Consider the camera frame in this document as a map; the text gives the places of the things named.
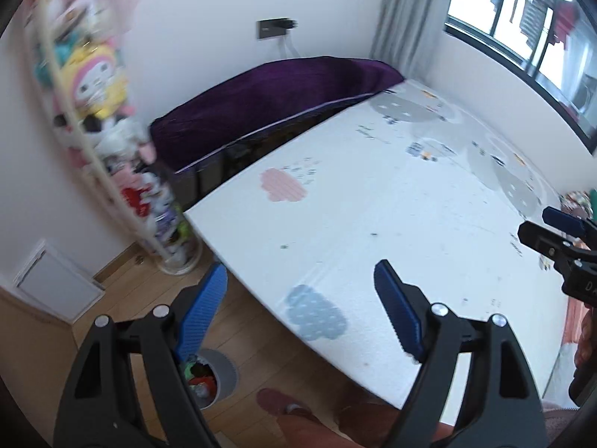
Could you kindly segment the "person's right hand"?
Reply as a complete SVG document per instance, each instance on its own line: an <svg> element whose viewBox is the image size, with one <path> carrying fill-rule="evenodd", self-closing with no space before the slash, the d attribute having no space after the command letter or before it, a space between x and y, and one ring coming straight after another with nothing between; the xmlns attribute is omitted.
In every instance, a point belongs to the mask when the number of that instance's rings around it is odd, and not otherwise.
<svg viewBox="0 0 597 448"><path fill-rule="evenodd" d="M574 383L585 386L596 372L596 312L594 308L588 308L581 322L575 365Z"/></svg>

